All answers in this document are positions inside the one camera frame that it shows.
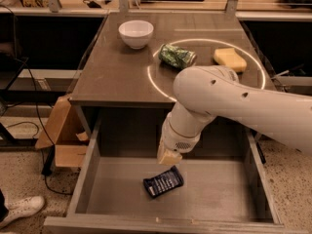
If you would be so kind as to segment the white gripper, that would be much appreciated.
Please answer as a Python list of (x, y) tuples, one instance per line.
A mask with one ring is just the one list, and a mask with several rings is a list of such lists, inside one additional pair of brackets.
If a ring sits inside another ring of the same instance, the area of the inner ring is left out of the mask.
[(157, 161), (161, 165), (175, 165), (182, 159), (180, 153), (193, 150), (201, 132), (215, 119), (210, 114), (201, 114), (186, 109), (176, 102), (167, 115), (157, 151)]

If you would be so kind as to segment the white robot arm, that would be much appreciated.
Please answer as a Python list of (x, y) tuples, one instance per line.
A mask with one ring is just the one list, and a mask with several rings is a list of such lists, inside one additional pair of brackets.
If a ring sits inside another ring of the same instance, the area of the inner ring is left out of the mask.
[(183, 69), (173, 89), (176, 103), (162, 126), (160, 164), (177, 164), (217, 116), (312, 153), (312, 97), (245, 86), (235, 71), (220, 65)]

